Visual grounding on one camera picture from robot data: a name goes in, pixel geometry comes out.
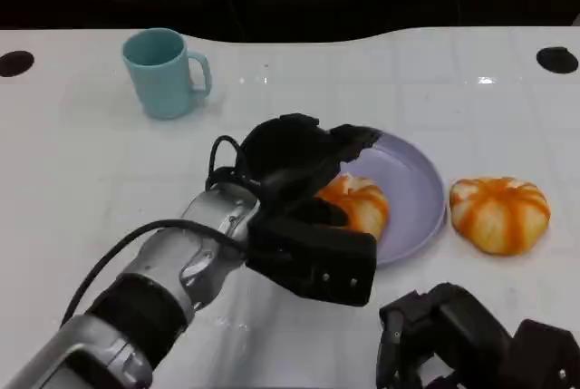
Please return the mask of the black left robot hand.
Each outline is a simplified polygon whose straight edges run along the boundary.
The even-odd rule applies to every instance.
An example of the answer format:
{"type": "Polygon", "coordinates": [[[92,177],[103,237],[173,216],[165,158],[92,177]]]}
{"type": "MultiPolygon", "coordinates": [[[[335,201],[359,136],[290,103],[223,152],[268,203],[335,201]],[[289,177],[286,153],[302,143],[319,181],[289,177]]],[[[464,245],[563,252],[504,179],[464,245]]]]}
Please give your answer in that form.
{"type": "Polygon", "coordinates": [[[316,193],[380,138],[367,127],[342,124],[330,130],[300,113],[256,126],[241,144],[236,169],[259,184],[267,217],[288,216],[308,224],[341,227],[347,214],[316,193]]]}

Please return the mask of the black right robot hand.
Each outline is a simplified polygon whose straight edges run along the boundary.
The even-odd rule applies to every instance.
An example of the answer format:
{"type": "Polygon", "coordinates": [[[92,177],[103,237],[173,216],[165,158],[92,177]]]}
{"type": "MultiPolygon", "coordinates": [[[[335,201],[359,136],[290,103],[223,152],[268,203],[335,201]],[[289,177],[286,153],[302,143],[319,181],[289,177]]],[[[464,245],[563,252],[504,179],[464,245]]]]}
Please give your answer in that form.
{"type": "Polygon", "coordinates": [[[511,336],[463,287],[412,291],[379,311],[378,388],[493,388],[511,336]],[[421,367],[438,356],[451,373],[423,384],[421,367]]]}

